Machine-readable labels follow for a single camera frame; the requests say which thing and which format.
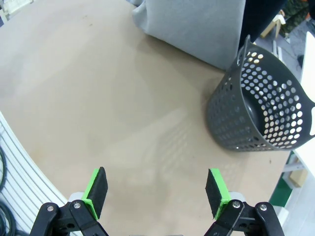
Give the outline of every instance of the screw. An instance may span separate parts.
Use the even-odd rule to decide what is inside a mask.
[[[239,202],[235,201],[235,202],[232,203],[232,206],[234,208],[240,208],[241,204]]]
[[[259,208],[263,211],[267,210],[267,206],[265,204],[261,204]]]
[[[76,208],[76,209],[77,209],[77,208],[80,208],[80,207],[81,207],[81,204],[75,203],[75,204],[73,205],[73,207]]]
[[[54,210],[54,207],[53,207],[53,206],[49,206],[49,207],[47,207],[47,210],[48,210],[48,211],[53,211],[53,210]]]

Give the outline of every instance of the perforated basket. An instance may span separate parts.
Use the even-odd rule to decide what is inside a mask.
[[[208,102],[207,123],[227,149],[291,150],[313,137],[314,106],[288,68],[248,37]]]

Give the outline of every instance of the gray floor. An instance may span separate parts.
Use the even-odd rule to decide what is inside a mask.
[[[281,35],[278,36],[277,45],[282,48],[283,61],[294,76],[300,80],[302,68],[300,67],[297,57],[304,54],[306,33],[310,31],[313,35],[310,23],[302,22],[289,35],[289,42],[287,42]],[[265,38],[258,38],[256,44],[266,50],[272,52],[272,41],[275,38],[275,31],[273,30]]]

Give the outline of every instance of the white slatted panel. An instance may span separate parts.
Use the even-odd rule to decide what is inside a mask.
[[[18,229],[29,233],[43,203],[54,202],[62,207],[67,200],[35,165],[1,112],[0,146],[7,160],[7,181],[0,200],[12,210]]]

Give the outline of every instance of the green strip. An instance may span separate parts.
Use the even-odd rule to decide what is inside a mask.
[[[97,174],[98,174],[98,171],[99,171],[99,169],[95,169],[95,170],[93,171],[93,174],[92,174],[92,176],[91,176],[90,182],[89,182],[89,184],[88,184],[88,186],[87,186],[87,188],[86,188],[86,190],[85,190],[85,192],[84,192],[84,194],[83,194],[83,196],[82,196],[82,199],[81,199],[82,201],[84,201],[85,205],[87,205],[87,206],[90,207],[90,209],[91,209],[91,211],[92,211],[92,214],[93,214],[93,216],[94,216],[94,218],[95,218],[96,220],[98,220],[98,216],[97,216],[97,214],[96,214],[96,212],[95,212],[95,209],[94,209],[94,205],[93,205],[92,200],[91,200],[91,199],[88,199],[88,195],[89,195],[89,192],[90,192],[90,190],[91,190],[91,188],[92,188],[92,186],[93,186],[93,183],[94,183],[94,180],[95,180],[95,178],[96,178],[96,176],[97,176]]]
[[[221,215],[225,206],[228,204],[229,201],[231,201],[231,196],[230,196],[230,193],[228,192],[228,189],[225,185],[225,182],[224,182],[223,177],[220,173],[220,170],[219,169],[210,169],[210,171],[213,174],[213,177],[215,178],[215,181],[218,185],[218,188],[219,188],[219,191],[220,191],[221,197],[222,197],[219,209],[218,209],[216,216],[215,216],[215,219],[217,220],[219,218],[219,216]]]

